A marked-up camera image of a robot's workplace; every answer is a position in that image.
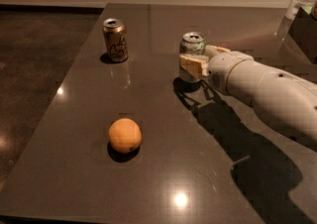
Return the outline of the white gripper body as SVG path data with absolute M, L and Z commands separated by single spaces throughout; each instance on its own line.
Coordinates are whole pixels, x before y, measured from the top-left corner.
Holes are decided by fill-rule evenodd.
M 220 93 L 228 95 L 229 75 L 239 63 L 245 60 L 254 60 L 254 58 L 240 52 L 220 53 L 213 56 L 208 63 L 209 84 Z

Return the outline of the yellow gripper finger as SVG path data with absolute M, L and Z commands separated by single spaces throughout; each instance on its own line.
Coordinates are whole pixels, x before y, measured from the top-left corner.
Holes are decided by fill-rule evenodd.
M 208 56 L 180 54 L 179 61 L 180 67 L 196 79 L 202 79 L 208 75 Z
M 221 53 L 228 53 L 230 50 L 222 47 L 216 47 L 212 45 L 207 45 L 205 48 L 205 54 L 209 57 L 214 57 Z

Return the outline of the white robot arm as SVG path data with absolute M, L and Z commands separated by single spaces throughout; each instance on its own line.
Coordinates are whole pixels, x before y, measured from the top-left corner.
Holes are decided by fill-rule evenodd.
M 204 55 L 179 55 L 180 67 L 196 79 L 206 78 L 218 92 L 251 107 L 279 134 L 317 149 L 317 86 L 252 56 L 209 46 Z

